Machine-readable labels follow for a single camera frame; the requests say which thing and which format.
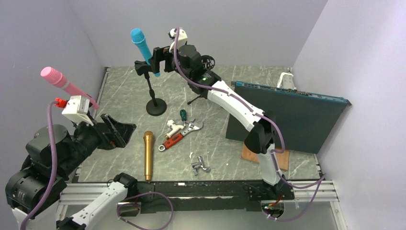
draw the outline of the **wall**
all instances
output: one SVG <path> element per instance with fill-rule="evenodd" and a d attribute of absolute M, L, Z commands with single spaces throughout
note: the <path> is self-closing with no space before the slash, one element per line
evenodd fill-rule
<path fill-rule="evenodd" d="M 65 0 L 2 1 L 0 15 L 0 229 L 16 230 L 4 188 L 28 154 L 25 144 L 46 126 L 48 103 L 68 98 L 41 78 L 42 68 L 60 70 L 96 98 L 104 70 Z M 53 109 L 54 124 L 71 127 L 60 113 Z"/>
<path fill-rule="evenodd" d="M 405 229 L 406 3 L 330 0 L 295 65 L 300 90 L 348 98 L 319 153 L 350 230 Z"/>
<path fill-rule="evenodd" d="M 181 26 L 218 64 L 292 66 L 327 0 L 68 0 L 105 66 L 143 60 L 130 31 L 141 28 L 150 49 L 169 46 Z"/>

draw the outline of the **microphone stand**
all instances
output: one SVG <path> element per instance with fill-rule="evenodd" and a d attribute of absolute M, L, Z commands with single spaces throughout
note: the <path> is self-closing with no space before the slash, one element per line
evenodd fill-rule
<path fill-rule="evenodd" d="M 146 61 L 135 61 L 135 71 L 139 76 L 144 75 L 148 87 L 149 87 L 149 95 L 151 96 L 151 100 L 146 105 L 147 113 L 151 116 L 159 116 L 162 115 L 167 108 L 166 102 L 160 98 L 155 98 L 155 92 L 152 89 L 151 82 L 149 81 L 149 73 L 152 72 L 152 67 L 147 64 Z"/>

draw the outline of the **red handle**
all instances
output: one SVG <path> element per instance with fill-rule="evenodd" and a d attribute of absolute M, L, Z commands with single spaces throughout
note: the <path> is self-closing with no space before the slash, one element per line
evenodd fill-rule
<path fill-rule="evenodd" d="M 163 145 L 165 146 L 165 149 L 169 149 L 170 147 L 172 147 L 173 145 L 175 145 L 176 143 L 178 143 L 180 140 L 182 140 L 183 135 L 182 133 L 178 133 L 176 135 L 174 135 L 173 137 L 169 138 L 167 141 L 165 141 L 163 143 Z"/>

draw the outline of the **blue microphone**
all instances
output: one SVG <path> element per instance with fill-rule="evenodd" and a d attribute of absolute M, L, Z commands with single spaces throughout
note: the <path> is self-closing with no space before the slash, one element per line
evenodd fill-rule
<path fill-rule="evenodd" d="M 141 51 L 141 54 L 144 57 L 147 64 L 150 65 L 149 59 L 152 57 L 152 54 L 151 51 L 149 51 L 147 40 L 145 39 L 144 33 L 140 29 L 136 28 L 131 31 L 131 39 L 133 40 L 133 43 Z M 160 73 L 156 73 L 155 77 L 159 77 L 160 75 L 161 75 Z"/>

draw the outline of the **table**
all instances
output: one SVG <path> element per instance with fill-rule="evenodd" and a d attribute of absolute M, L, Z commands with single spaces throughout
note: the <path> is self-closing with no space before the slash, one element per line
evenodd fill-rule
<path fill-rule="evenodd" d="M 154 181 L 186 180 L 248 180 L 261 179 L 259 164 L 241 159 L 242 142 L 225 139 L 228 112 L 217 104 L 197 99 L 186 103 L 197 95 L 176 72 L 161 71 L 160 77 L 151 74 L 151 84 L 157 98 L 166 101 L 166 112 L 158 117 L 147 114 L 145 105 L 150 100 L 148 86 L 143 76 L 138 76 L 134 67 L 108 68 L 108 75 L 100 99 L 100 115 L 110 114 L 124 123 L 135 123 L 137 129 L 128 145 L 110 151 L 97 149 L 82 164 L 80 182 L 104 182 L 125 172 L 143 181 L 144 177 L 144 132 L 150 130 L 155 136 L 153 176 Z M 286 67 L 219 66 L 213 69 L 226 83 L 246 81 L 276 86 Z M 204 122 L 204 127 L 190 133 L 172 148 L 160 152 L 158 146 L 169 132 L 166 121 L 180 123 L 179 111 L 185 109 L 188 117 Z M 202 156 L 211 172 L 199 171 L 195 176 L 191 163 Z M 318 179 L 318 163 L 314 154 L 291 151 L 289 170 L 284 171 L 288 179 Z"/>

